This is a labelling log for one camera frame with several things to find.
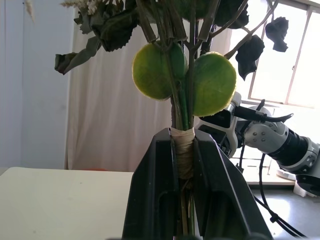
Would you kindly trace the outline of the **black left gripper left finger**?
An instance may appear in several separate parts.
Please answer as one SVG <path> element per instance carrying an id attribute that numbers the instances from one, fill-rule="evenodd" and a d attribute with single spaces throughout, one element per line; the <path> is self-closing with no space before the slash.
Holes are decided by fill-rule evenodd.
<path id="1" fill-rule="evenodd" d="M 174 239 L 179 195 L 175 145 L 165 128 L 153 136 L 132 175 L 122 239 Z"/>

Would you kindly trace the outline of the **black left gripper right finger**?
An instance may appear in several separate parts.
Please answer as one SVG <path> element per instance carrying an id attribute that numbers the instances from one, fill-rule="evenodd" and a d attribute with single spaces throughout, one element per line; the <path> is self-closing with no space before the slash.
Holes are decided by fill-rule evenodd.
<path id="1" fill-rule="evenodd" d="M 271 240 L 272 234 L 238 168 L 211 135 L 195 130 L 193 190 L 205 240 Z"/>

